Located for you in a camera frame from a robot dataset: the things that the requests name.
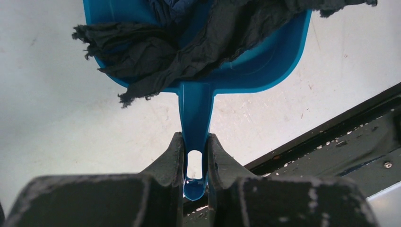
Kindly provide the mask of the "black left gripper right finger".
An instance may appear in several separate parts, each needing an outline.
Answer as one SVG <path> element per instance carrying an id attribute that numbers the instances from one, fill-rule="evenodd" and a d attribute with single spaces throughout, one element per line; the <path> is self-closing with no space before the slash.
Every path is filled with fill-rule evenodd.
<path id="1" fill-rule="evenodd" d="M 212 227 L 250 227 L 248 195 L 258 192 L 260 178 L 238 163 L 216 134 L 207 140 L 208 201 Z"/>

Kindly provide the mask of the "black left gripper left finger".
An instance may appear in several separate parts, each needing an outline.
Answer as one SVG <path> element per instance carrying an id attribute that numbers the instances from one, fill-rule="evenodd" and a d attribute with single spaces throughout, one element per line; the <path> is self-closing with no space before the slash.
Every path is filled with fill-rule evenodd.
<path id="1" fill-rule="evenodd" d="M 140 172 L 145 198 L 140 203 L 140 227 L 181 227 L 183 224 L 184 141 L 174 133 L 166 151 Z"/>

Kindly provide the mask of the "blue plastic dustpan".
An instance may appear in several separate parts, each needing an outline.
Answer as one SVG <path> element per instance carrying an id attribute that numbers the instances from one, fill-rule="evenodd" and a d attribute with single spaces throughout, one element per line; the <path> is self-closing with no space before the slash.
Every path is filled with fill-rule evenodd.
<path id="1" fill-rule="evenodd" d="M 207 22 L 212 3 L 213 0 L 197 1 L 191 23 L 178 38 L 180 47 L 188 44 Z M 87 24 L 137 21 L 159 25 L 146 0 L 83 0 L 83 7 Z M 311 13 L 311 10 L 300 13 L 257 47 L 245 51 L 232 62 L 224 63 L 207 77 L 198 81 L 176 80 L 162 91 L 178 95 L 186 164 L 191 151 L 202 154 L 202 178 L 190 178 L 184 169 L 183 192 L 187 199 L 196 201 L 206 190 L 208 161 L 205 144 L 214 97 L 217 94 L 261 92 L 282 82 L 302 56 Z"/>

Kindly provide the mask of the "black paper strip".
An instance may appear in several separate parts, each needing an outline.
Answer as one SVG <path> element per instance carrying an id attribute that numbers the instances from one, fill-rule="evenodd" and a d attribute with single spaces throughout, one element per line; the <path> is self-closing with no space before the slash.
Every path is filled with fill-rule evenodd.
<path id="1" fill-rule="evenodd" d="M 176 80 L 201 80 L 224 63 L 235 61 L 308 10 L 323 18 L 352 5 L 376 6 L 375 0 L 216 0 L 208 20 L 183 48 L 165 28 L 139 22 L 109 22 L 74 27 L 72 38 L 87 44 L 86 57 L 128 81 L 123 106 L 159 94 Z"/>

